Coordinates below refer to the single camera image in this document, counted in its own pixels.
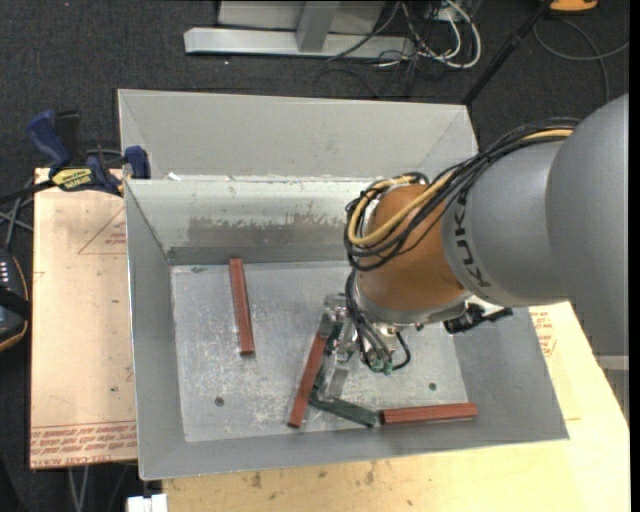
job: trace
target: black device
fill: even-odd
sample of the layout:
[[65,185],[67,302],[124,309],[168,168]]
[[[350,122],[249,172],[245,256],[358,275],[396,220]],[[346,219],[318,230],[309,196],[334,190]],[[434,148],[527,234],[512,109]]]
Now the black device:
[[0,351],[22,339],[30,313],[22,270],[11,253],[0,248]]

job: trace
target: blue clamp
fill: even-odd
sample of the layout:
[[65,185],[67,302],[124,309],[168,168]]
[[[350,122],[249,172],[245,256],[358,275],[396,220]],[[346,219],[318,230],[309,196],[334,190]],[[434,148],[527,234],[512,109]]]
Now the blue clamp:
[[[27,135],[31,141],[53,159],[53,164],[49,167],[51,182],[68,192],[95,190],[120,196],[122,180],[109,172],[101,158],[89,155],[84,165],[70,165],[71,153],[56,133],[54,119],[53,111],[46,110],[34,117],[27,126]],[[140,146],[127,148],[124,160],[130,166],[130,177],[151,178],[147,154]]]

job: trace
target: yellow label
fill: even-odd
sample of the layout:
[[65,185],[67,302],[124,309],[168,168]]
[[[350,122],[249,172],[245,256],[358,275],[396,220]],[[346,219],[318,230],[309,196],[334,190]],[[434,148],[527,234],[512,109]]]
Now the yellow label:
[[[62,169],[58,174],[51,178],[51,181],[58,186],[64,185],[65,188],[73,188],[83,183],[91,182],[91,173],[91,169],[84,167]],[[76,184],[71,184],[71,182],[75,182],[77,180],[82,181]]]
[[84,185],[85,183],[91,183],[91,176],[80,176],[79,178],[76,178],[74,180],[65,181],[62,184],[62,186],[64,188],[66,188],[67,190],[69,190],[71,188],[75,188],[75,187],[78,187],[80,185]]

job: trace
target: yellow cable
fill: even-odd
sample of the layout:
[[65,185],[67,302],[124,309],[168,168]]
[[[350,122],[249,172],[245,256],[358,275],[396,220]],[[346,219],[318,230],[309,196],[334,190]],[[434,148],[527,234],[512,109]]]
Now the yellow cable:
[[[379,183],[378,186],[374,187],[374,189],[380,190],[380,189],[386,188],[389,182],[391,182],[392,184],[402,184],[402,183],[407,183],[412,179],[411,177],[407,177],[407,176],[403,176],[403,178],[405,179],[396,180],[396,181],[388,180],[386,182]],[[448,179],[449,179],[449,174],[444,175],[438,181],[436,181],[431,186],[429,186],[429,188],[427,188],[422,194],[420,194],[413,201],[411,201],[402,210],[400,210],[393,217],[391,217],[382,226],[376,229],[373,233],[369,233],[364,237],[358,237],[356,235],[356,228],[358,225],[358,219],[360,218],[360,213],[364,209],[365,204],[368,203],[368,199],[369,200],[371,199],[369,197],[369,194],[367,193],[366,197],[363,197],[360,200],[360,202],[358,203],[358,205],[354,210],[353,216],[351,217],[351,222],[349,224],[349,231],[348,231],[349,242],[351,242],[354,245],[375,244],[379,242],[385,236],[387,236],[387,234],[391,232],[396,226],[398,226],[398,224],[400,224],[407,217],[407,215],[411,211],[413,211],[414,208],[424,203],[425,201],[428,201],[433,195],[435,195],[436,192],[438,192],[438,190],[440,190],[444,186],[444,184]]]
[[556,130],[546,130],[543,132],[532,133],[531,135],[527,135],[526,137],[522,137],[520,140],[531,140],[537,139],[540,137],[568,137],[573,133],[573,130],[566,128],[559,128]]
[[[552,129],[552,130],[544,130],[541,132],[533,133],[531,135],[527,135],[526,137],[522,137],[520,140],[531,140],[537,139],[541,137],[568,137],[573,133],[573,130],[570,129]],[[369,204],[372,197],[371,195],[384,190],[393,185],[402,185],[406,183],[410,183],[413,179],[411,176],[401,176],[398,179],[389,179],[382,181],[376,184],[372,189],[370,189],[365,196],[360,200],[360,202],[356,205],[353,215],[351,217],[351,222],[349,223],[348,230],[348,238],[349,242],[353,245],[374,245],[380,242],[385,236],[387,236],[393,229],[395,229],[408,215],[413,211],[414,208],[421,206],[423,203],[431,199],[436,192],[438,192],[449,179],[450,173],[441,177],[438,181],[429,186],[422,194],[416,197],[413,201],[411,201],[407,206],[405,206],[402,210],[396,213],[391,219],[385,222],[382,226],[376,229],[373,233],[369,233],[366,236],[358,237],[357,236],[357,226],[358,220],[360,219],[360,215],[362,211],[365,209],[366,205]]]

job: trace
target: red wooden block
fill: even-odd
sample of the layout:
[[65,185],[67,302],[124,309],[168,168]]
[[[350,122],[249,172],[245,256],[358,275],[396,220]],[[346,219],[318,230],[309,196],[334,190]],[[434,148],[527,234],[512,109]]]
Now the red wooden block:
[[380,413],[383,425],[404,425],[427,421],[468,420],[478,415],[476,404],[430,405],[426,407],[406,407],[385,409]]
[[300,428],[302,426],[302,420],[304,419],[304,411],[309,404],[309,397],[311,391],[313,391],[313,384],[316,381],[318,372],[320,371],[320,364],[322,363],[322,354],[324,347],[327,343],[327,338],[316,334],[313,344],[311,345],[311,351],[309,352],[309,359],[307,359],[307,365],[304,368],[304,373],[300,379],[300,387],[298,388],[298,394],[293,403],[291,414],[289,415],[288,425],[293,428]]
[[229,277],[231,278],[233,309],[235,310],[236,325],[238,326],[240,355],[250,356],[255,352],[255,346],[253,343],[251,311],[249,310],[249,297],[247,296],[247,283],[244,277],[242,259],[232,258],[229,260]]

